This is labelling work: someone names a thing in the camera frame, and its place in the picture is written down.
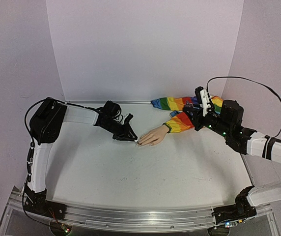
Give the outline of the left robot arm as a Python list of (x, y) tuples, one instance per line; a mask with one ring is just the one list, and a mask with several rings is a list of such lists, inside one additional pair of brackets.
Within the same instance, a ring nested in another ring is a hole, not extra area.
[(27, 156), (27, 189), (32, 193), (46, 190), (45, 174), (53, 143), (64, 123), (80, 123), (100, 127), (112, 133), (117, 141), (136, 142), (135, 132), (130, 126), (132, 114), (123, 117), (119, 104), (107, 101), (103, 107), (92, 108), (59, 101), (48, 97), (35, 103), (38, 107), (25, 127), (31, 137)]

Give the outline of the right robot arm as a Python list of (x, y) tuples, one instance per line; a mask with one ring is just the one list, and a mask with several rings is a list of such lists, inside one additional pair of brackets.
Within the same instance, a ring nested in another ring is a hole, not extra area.
[[(244, 109), (233, 100), (223, 101), (217, 113), (208, 98), (198, 100), (198, 105), (187, 103), (183, 112), (196, 131), (208, 128), (225, 139), (226, 145), (244, 155), (262, 157), (281, 164), (281, 140), (242, 126)], [(256, 207), (281, 200), (281, 181), (267, 185), (251, 186), (245, 191), (245, 199), (236, 198), (236, 204), (247, 203)]]

